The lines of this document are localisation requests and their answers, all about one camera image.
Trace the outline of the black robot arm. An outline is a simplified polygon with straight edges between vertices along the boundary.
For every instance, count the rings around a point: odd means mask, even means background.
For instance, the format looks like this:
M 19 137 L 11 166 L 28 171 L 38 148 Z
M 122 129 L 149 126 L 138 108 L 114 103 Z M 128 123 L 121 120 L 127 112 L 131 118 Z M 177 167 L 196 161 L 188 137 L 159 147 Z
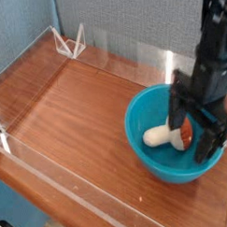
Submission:
M 170 129 L 188 115 L 202 126 L 197 163 L 227 145 L 227 0 L 203 0 L 201 32 L 192 74 L 174 71 L 168 107 Z

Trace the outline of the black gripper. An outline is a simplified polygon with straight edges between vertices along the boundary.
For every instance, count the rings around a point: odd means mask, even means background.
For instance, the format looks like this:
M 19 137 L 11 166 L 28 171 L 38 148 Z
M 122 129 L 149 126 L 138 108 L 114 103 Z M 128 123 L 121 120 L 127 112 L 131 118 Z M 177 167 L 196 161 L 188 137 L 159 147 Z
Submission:
M 191 79 L 185 73 L 175 70 L 174 82 L 170 87 L 169 120 L 171 131 L 180 128 L 190 113 L 204 129 L 197 145 L 195 161 L 200 164 L 222 149 L 227 140 L 227 111 L 224 107 L 226 95 L 205 102 L 189 90 Z

